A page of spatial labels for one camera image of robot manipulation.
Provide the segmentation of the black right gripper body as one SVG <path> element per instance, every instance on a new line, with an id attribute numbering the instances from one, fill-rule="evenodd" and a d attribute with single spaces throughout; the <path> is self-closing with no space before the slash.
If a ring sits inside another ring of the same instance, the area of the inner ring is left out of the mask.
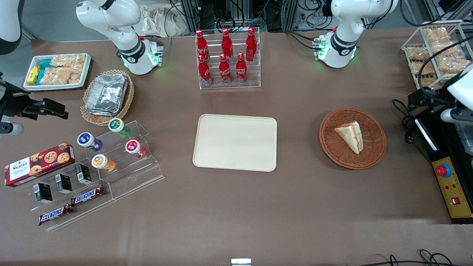
<path id="1" fill-rule="evenodd" d="M 0 116 L 3 117 L 24 117 L 23 111 L 30 106 L 31 92 L 23 90 L 18 86 L 8 82 L 0 82 L 1 101 Z"/>

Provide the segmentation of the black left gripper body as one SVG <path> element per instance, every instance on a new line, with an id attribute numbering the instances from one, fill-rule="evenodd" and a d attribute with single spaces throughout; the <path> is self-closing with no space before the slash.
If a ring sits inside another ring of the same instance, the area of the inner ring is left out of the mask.
<path id="1" fill-rule="evenodd" d="M 439 102 L 436 108 L 454 108 L 454 97 L 447 88 L 441 88 L 439 90 L 425 88 L 425 95 L 426 100 L 437 100 Z"/>

